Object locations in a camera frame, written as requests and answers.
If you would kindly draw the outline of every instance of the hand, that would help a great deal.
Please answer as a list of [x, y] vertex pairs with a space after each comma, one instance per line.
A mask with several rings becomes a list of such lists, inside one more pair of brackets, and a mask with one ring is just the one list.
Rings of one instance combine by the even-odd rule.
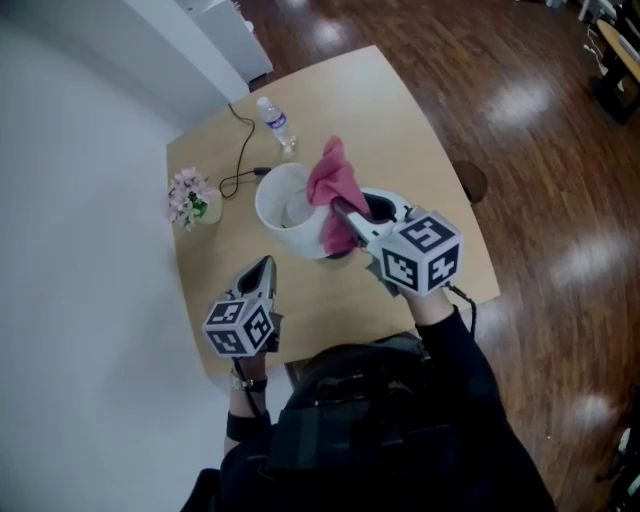
[[400, 289], [400, 293], [407, 300], [416, 325], [437, 324], [454, 312], [453, 305], [442, 288], [438, 288], [426, 297], [420, 297], [404, 289]]

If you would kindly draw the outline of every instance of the bottle cap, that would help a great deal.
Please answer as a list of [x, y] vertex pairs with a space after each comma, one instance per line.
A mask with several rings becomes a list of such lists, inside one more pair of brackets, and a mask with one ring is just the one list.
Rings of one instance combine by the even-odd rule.
[[269, 100], [269, 98], [267, 98], [266, 96], [261, 96], [260, 98], [258, 98], [258, 101], [256, 103], [259, 107], [262, 108], [269, 108], [272, 106], [271, 100]]

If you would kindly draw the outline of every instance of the hardwood floor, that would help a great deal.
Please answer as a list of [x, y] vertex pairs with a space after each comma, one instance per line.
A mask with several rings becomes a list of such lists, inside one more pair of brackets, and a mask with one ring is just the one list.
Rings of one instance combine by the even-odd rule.
[[241, 3], [274, 63], [259, 85], [376, 44], [450, 159], [484, 169], [489, 192], [475, 213], [502, 295], [479, 308], [478, 342], [559, 510], [598, 510], [608, 488], [594, 476], [640, 368], [640, 113], [616, 125], [591, 96], [597, 67], [577, 10]]

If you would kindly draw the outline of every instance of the flower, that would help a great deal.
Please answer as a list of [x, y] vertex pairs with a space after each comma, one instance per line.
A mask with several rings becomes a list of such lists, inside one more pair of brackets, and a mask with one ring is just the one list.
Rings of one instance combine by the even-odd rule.
[[211, 201], [212, 191], [195, 168], [183, 169], [169, 184], [166, 216], [172, 224], [191, 230]]

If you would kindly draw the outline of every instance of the small vase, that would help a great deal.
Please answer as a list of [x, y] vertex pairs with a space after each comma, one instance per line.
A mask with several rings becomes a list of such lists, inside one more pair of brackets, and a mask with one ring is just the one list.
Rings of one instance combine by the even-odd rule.
[[220, 191], [214, 189], [211, 191], [211, 200], [207, 205], [207, 209], [202, 217], [196, 217], [197, 224], [215, 224], [222, 217], [222, 195]]

